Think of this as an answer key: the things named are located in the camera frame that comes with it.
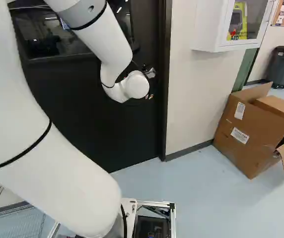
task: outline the ceiling light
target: ceiling light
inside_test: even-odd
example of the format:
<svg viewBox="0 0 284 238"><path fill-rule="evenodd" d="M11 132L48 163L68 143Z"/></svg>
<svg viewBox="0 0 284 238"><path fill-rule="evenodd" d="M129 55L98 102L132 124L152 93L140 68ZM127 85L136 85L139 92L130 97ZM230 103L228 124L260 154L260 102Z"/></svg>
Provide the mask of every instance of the ceiling light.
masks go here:
<svg viewBox="0 0 284 238"><path fill-rule="evenodd" d="M54 20L54 19L57 19L56 16L53 16L53 17L45 17L45 20Z"/></svg>

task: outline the glass panel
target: glass panel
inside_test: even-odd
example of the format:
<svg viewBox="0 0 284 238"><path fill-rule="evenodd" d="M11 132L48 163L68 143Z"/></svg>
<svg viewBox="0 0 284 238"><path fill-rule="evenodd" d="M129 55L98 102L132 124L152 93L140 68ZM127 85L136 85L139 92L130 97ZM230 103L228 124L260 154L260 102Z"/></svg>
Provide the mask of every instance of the glass panel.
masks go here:
<svg viewBox="0 0 284 238"><path fill-rule="evenodd" d="M227 40L256 39L267 3L268 0L236 1L233 7Z"/></svg>
<svg viewBox="0 0 284 238"><path fill-rule="evenodd" d="M131 47L134 48L130 3L108 0L119 25ZM19 39L30 59L90 53L91 50L69 29L45 3L30 6L13 6L11 15Z"/></svg>

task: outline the cardboard box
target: cardboard box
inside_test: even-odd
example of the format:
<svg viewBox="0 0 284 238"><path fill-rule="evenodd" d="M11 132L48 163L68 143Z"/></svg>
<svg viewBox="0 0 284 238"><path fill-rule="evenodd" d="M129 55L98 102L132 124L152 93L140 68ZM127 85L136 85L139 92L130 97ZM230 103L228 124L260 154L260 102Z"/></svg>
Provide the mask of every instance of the cardboard box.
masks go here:
<svg viewBox="0 0 284 238"><path fill-rule="evenodd" d="M271 85L230 94L213 141L250 179L281 159L284 165L284 144L279 147L284 138L284 118L254 105L267 96Z"/></svg>
<svg viewBox="0 0 284 238"><path fill-rule="evenodd" d="M284 118L284 100L276 96L258 98L254 105Z"/></svg>

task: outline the black door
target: black door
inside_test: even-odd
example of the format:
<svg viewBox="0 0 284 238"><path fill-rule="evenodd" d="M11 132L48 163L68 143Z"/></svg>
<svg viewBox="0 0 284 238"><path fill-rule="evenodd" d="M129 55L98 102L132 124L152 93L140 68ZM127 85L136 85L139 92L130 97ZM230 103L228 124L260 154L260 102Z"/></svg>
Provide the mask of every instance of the black door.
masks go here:
<svg viewBox="0 0 284 238"><path fill-rule="evenodd" d="M143 64L157 69L158 2L109 3L134 52L135 64L124 74ZM18 0L9 7L27 82L60 132L108 172L157 157L159 79L151 79L152 99L114 102L101 87L100 61L43 2Z"/></svg>

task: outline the baseboard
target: baseboard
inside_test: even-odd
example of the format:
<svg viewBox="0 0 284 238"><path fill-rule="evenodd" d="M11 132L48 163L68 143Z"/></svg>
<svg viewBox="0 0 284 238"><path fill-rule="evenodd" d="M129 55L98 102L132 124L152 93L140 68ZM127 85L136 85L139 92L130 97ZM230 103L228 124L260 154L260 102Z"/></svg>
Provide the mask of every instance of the baseboard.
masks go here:
<svg viewBox="0 0 284 238"><path fill-rule="evenodd" d="M265 79L259 79L251 82L247 82L245 86L250 86L258 83L268 83Z"/></svg>
<svg viewBox="0 0 284 238"><path fill-rule="evenodd" d="M25 202L25 201L24 202L15 203L15 204L11 204L11 205L8 205L8 206L5 206L5 207L0 207L0 212L12 210L12 209L15 209L15 208L18 208L18 207L22 207L22 206L26 206L26 205L29 205L29 203Z"/></svg>
<svg viewBox="0 0 284 238"><path fill-rule="evenodd" d="M200 144L191 146L191 147L189 147L189 148L186 148L186 149L184 149L184 150L177 151L177 152L175 152L175 153L173 153L173 154L169 154L169 155L165 156L165 161L166 161L166 162L167 162L167 161L171 161L171 160L174 160L174 159L179 158L179 157L181 157L181 156L184 156L184 155L187 155L187 154L189 154L189 153L192 153L192 152L194 152L194 151L203 149L203 148L205 148L205 147L207 147L207 146L212 145L212 143L213 143L213 140L208 140L208 141L205 141L205 142L203 142L203 143L200 143Z"/></svg>

